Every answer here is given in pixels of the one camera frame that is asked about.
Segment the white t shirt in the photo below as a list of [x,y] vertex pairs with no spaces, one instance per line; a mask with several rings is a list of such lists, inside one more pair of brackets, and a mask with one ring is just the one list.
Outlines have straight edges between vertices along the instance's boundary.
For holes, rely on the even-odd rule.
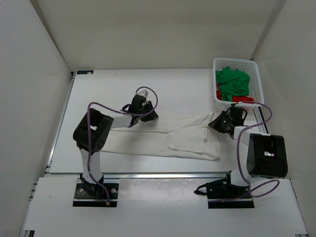
[[158,119],[138,122],[131,128],[110,131],[103,152],[157,157],[218,160],[221,144],[205,115],[162,114]]

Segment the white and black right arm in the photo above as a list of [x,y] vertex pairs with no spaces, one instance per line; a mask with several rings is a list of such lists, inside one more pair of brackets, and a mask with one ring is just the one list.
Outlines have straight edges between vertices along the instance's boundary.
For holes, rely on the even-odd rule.
[[232,105],[208,124],[237,142],[238,168],[231,171],[229,181],[222,184],[222,193],[230,198],[239,192],[240,187],[266,178],[284,178],[288,173],[284,137],[245,126],[246,117],[245,109]]

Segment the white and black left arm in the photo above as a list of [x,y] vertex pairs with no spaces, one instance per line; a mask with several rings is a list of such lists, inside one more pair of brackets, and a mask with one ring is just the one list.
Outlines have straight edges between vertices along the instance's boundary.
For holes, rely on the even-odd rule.
[[84,190],[92,198],[106,198],[110,202],[109,190],[104,185],[101,171],[100,153],[111,129],[130,128],[139,121],[147,122],[158,119],[155,108],[158,96],[151,88],[138,88],[131,103],[119,111],[98,102],[88,104],[86,114],[73,133],[73,140],[79,148],[83,172],[80,180]]

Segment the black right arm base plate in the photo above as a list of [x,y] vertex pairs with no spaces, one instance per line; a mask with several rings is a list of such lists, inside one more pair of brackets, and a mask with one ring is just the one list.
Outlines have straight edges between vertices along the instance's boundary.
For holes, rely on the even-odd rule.
[[194,194],[207,196],[208,209],[250,209],[255,207],[248,187],[234,186],[227,178],[200,185]]

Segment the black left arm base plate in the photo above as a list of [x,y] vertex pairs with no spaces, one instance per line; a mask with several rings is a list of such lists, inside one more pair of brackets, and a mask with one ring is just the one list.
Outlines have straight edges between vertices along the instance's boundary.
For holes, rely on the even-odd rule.
[[77,179],[74,192],[74,207],[117,207],[119,179],[104,179],[101,184],[89,184],[82,176]]

